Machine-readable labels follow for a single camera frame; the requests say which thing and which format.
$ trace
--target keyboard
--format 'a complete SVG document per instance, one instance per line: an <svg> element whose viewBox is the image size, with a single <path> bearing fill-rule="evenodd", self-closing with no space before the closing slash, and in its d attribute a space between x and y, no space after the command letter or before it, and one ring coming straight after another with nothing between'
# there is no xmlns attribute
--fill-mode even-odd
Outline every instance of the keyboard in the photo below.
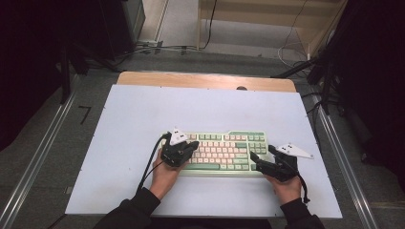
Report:
<svg viewBox="0 0 405 229"><path fill-rule="evenodd" d="M255 171L256 164L249 158L249 152L256 153L260 159L274 162L274 157L268 152L264 132L185 134L188 141L199 141L200 144L181 171L181 176L261 177L262 173Z"/></svg>

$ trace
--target black jacket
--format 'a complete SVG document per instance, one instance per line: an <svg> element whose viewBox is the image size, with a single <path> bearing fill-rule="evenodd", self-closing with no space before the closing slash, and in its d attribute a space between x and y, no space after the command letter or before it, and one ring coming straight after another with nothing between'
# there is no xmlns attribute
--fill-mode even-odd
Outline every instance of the black jacket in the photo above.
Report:
<svg viewBox="0 0 405 229"><path fill-rule="evenodd" d="M131 200L125 199L118 208L107 214L95 226L95 229L120 228L143 229L150 223L152 212L159 206L160 200L149 190L142 188ZM325 228L321 220L309 213L300 198L281 206L288 225L287 229Z"/></svg>

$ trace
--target hand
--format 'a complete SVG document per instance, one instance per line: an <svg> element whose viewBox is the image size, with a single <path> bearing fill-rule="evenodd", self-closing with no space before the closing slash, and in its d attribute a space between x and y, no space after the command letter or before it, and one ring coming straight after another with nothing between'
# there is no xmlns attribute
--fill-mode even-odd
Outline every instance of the hand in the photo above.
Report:
<svg viewBox="0 0 405 229"><path fill-rule="evenodd" d="M166 163L162 162L161 158L161 149L159 149L158 157L153 162L153 166L159 165L153 171L152 185L149 189L158 199L162 200L163 197L172 189L173 185L176 182L179 172L187 163L184 163L179 168L170 167Z"/></svg>
<svg viewBox="0 0 405 229"><path fill-rule="evenodd" d="M293 177L285 182L265 175L265 178L273 185L274 193L280 199L281 205L301 197L301 180Z"/></svg>

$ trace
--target white board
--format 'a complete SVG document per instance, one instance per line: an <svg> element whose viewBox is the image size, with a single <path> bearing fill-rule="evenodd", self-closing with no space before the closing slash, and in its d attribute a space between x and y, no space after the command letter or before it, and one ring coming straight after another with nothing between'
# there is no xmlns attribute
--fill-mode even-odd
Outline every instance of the white board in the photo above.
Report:
<svg viewBox="0 0 405 229"><path fill-rule="evenodd" d="M110 91L66 214L106 214L132 198L156 141L175 126L184 132L264 131L269 144L293 143L314 155L298 158L309 210L320 218L342 218L299 94L124 85ZM269 218L283 213L264 178L179 177L154 215Z"/></svg>

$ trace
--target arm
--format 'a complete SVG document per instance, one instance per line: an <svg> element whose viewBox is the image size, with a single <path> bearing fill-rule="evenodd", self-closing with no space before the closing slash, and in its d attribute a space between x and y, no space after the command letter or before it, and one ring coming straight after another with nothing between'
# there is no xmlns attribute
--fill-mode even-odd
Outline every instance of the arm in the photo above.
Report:
<svg viewBox="0 0 405 229"><path fill-rule="evenodd" d="M307 206L301 200L301 181L294 177L286 182L280 182L274 177L265 175L273 185L274 193L280 199L288 229L325 228L316 215L311 215Z"/></svg>
<svg viewBox="0 0 405 229"><path fill-rule="evenodd" d="M154 167L158 167L153 172L152 184L149 190L142 188L131 200L125 199L118 208L102 218L95 226L95 229L140 229L151 223L151 214L173 187L179 172L185 166L184 163L180 168L172 168L165 163L161 163L160 154L161 150L159 150L159 154L153 163Z"/></svg>

